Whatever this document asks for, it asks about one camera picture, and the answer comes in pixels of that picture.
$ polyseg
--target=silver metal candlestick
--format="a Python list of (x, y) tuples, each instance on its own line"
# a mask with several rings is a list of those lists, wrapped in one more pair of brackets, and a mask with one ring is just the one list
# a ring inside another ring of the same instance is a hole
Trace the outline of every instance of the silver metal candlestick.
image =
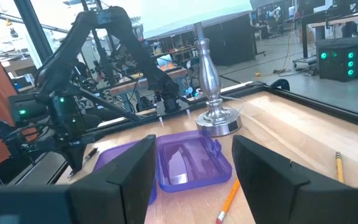
[(212, 137), (223, 136), (237, 131), (242, 123), (238, 110), (222, 107), (223, 100), (219, 96), (222, 83), (218, 72), (209, 55), (209, 39), (204, 37), (201, 23), (194, 25), (197, 41), (198, 56), (200, 58), (200, 88), (208, 97), (206, 102), (208, 111), (198, 116), (196, 122), (199, 130), (207, 131)]

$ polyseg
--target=orange pencil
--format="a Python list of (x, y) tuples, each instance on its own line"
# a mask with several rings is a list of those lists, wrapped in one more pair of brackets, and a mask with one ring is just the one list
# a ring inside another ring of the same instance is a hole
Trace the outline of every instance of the orange pencil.
[(224, 216), (226, 215), (227, 211), (229, 210), (230, 204), (233, 201), (234, 196), (236, 195), (237, 189), (240, 187), (239, 179), (233, 185), (233, 188), (230, 191), (229, 196), (227, 197), (226, 201), (224, 202), (222, 211), (219, 213), (216, 224), (221, 224), (223, 222)]

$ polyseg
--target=candlestick base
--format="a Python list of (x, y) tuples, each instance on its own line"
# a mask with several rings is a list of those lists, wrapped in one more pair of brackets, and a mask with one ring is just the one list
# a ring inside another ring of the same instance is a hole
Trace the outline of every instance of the candlestick base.
[(237, 131), (242, 126), (240, 113), (233, 108), (225, 110), (229, 111), (230, 115), (219, 121), (205, 120), (205, 115), (208, 112), (200, 114), (196, 119), (197, 128), (208, 132), (211, 137), (225, 136)]

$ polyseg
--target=green light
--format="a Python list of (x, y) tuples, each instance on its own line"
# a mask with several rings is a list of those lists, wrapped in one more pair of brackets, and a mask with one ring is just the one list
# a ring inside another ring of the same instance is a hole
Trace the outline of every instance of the green light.
[(327, 53), (322, 53), (322, 54), (321, 54), (321, 58), (322, 58), (322, 59), (326, 59), (326, 58), (327, 58)]

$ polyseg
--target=black box with green lights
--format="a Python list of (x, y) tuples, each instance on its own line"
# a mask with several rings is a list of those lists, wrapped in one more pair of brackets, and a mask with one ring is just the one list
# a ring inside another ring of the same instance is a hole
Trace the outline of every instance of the black box with green lights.
[(320, 78), (348, 82), (358, 78), (358, 45), (334, 45), (318, 50)]

